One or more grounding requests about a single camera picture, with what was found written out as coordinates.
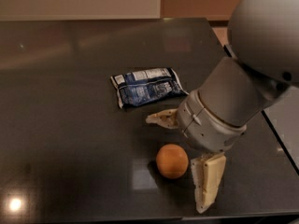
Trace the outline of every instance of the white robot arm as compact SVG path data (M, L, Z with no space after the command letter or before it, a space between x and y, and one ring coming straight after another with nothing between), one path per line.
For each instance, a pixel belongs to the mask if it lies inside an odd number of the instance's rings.
M223 153L246 123L291 85L299 87L299 0L242 0L229 21L228 38L233 58L224 57L171 116L165 118L164 111L147 118L158 124L172 120L190 146L204 151L192 161L200 213L214 202Z

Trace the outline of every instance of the black table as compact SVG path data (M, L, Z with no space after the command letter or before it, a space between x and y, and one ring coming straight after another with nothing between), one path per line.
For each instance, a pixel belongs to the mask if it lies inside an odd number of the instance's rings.
M184 97L119 109L112 75L173 67L198 88L225 55L205 19L0 22L0 222L79 222L297 213L299 178L261 114L227 152L216 202L195 210L190 169L157 172L166 143L145 117ZM12 198L22 200L11 212Z

